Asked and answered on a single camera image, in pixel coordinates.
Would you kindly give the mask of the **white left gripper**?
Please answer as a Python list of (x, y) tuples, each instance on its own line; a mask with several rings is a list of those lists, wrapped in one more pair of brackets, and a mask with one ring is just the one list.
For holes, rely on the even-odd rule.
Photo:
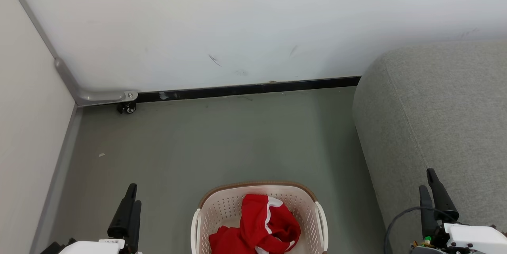
[(141, 201), (136, 201), (137, 184), (129, 185), (113, 219), (107, 229), (109, 238), (98, 241), (76, 241), (60, 254), (119, 254), (125, 247), (124, 238), (128, 237), (129, 253), (138, 252), (139, 231), (141, 227)]

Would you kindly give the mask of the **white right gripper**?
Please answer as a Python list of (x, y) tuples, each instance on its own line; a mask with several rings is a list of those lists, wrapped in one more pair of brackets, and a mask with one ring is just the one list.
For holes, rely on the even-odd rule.
[[(426, 169), (433, 201), (425, 185), (419, 186), (420, 217), (423, 243), (414, 243), (413, 254), (505, 254), (507, 238), (491, 226), (470, 226), (455, 223), (459, 212), (444, 184), (433, 168)], [(444, 224), (438, 229), (438, 221)]]

